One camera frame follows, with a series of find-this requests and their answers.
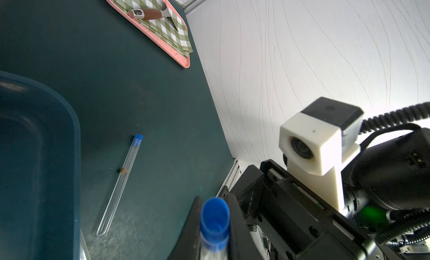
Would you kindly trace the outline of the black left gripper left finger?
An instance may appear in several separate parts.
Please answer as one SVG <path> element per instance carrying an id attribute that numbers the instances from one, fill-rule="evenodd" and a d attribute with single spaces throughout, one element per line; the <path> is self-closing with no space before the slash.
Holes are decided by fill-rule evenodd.
<path id="1" fill-rule="evenodd" d="M 200 256 L 200 212 L 202 199 L 196 197 L 168 260 L 198 260 Z"/>

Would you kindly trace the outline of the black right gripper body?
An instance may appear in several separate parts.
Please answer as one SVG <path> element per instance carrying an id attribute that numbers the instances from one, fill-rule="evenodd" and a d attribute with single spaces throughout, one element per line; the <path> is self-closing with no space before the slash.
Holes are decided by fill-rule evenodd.
<path id="1" fill-rule="evenodd" d="M 273 160 L 248 166 L 229 193 L 247 226 L 259 226 L 281 260 L 365 260 L 376 248 L 370 236 Z"/>

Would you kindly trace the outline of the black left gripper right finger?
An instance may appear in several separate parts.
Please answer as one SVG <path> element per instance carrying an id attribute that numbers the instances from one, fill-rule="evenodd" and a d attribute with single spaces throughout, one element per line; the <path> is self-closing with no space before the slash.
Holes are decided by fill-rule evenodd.
<path id="1" fill-rule="evenodd" d="M 233 194 L 226 195 L 226 202 L 230 210 L 230 237 L 228 241 L 228 258 L 230 260 L 262 260 L 242 210 Z"/>

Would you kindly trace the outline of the test tube with blue cap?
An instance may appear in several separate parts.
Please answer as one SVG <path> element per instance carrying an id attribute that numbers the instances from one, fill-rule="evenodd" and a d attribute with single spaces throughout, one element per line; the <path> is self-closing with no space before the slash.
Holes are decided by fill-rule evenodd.
<path id="1" fill-rule="evenodd" d="M 113 218 L 115 216 L 116 210 L 122 198 L 122 194 L 124 192 L 130 172 L 133 168 L 134 161 L 137 157 L 142 140 L 143 140 L 143 136 L 141 134 L 136 134 L 132 141 L 131 147 L 129 148 L 129 151 L 125 158 L 125 162 L 119 172 L 119 176 L 116 181 L 115 187 L 112 191 L 109 202 L 106 206 L 104 215 L 97 229 L 96 236 L 99 238 L 106 236 L 106 234 L 108 233 L 111 227 Z"/>

